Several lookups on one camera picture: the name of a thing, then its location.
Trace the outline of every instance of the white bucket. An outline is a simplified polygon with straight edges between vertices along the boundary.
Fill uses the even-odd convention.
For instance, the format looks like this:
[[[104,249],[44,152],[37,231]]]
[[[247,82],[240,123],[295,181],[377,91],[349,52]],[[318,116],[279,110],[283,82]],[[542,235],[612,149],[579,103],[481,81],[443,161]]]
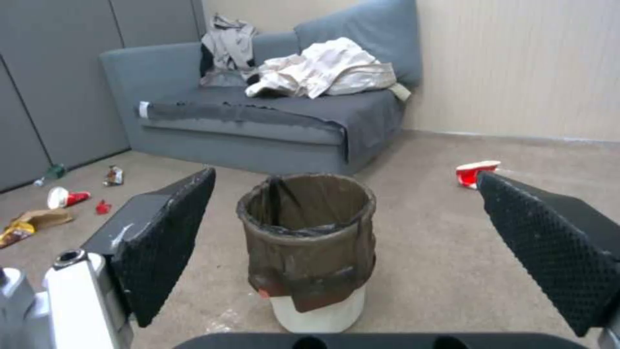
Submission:
[[[293,299],[271,297],[273,313],[280,325],[294,333],[339,333],[351,327],[360,317],[366,299],[366,284],[344,301],[309,312],[295,309]]]

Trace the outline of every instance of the black garbage bag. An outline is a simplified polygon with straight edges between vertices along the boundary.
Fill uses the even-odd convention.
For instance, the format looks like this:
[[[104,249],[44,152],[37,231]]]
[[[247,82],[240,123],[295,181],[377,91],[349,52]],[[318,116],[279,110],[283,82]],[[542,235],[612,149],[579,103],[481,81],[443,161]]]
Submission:
[[[298,312],[345,300],[375,264],[374,194],[336,174],[271,177],[241,198],[249,282]]]

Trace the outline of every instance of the gray blanket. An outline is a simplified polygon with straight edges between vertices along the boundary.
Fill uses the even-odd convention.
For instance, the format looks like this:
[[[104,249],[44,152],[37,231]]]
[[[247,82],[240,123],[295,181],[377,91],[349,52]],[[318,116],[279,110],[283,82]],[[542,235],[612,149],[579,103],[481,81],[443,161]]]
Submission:
[[[279,113],[253,112],[255,108]],[[387,142],[400,129],[403,104],[388,90],[344,96],[249,98],[244,88],[208,87],[151,101],[152,120],[218,119],[264,124],[338,125],[345,131],[347,160],[355,162]]]

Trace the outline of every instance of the couch armrest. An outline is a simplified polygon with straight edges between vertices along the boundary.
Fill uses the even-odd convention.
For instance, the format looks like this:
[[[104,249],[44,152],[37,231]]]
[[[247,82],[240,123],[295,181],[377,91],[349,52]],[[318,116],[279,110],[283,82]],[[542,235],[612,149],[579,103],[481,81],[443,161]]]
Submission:
[[[136,108],[198,86],[200,43],[175,43],[124,48],[101,54],[100,59],[125,126],[131,147],[139,150],[142,130]]]

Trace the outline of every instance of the white cloth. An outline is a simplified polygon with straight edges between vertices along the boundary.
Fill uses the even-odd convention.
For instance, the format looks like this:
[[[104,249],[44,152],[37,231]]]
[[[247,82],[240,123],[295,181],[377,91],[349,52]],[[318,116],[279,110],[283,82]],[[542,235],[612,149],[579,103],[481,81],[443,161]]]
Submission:
[[[315,43],[300,55],[273,58],[259,67],[260,81],[246,89],[248,97],[265,90],[287,96],[353,94],[396,84],[391,63],[381,63],[352,40],[341,37]]]
[[[249,62],[254,58],[252,38],[257,35],[252,24],[242,20],[229,20],[215,14],[211,18],[206,34],[200,40],[213,55],[215,71],[239,70],[244,79],[256,74],[256,68]]]

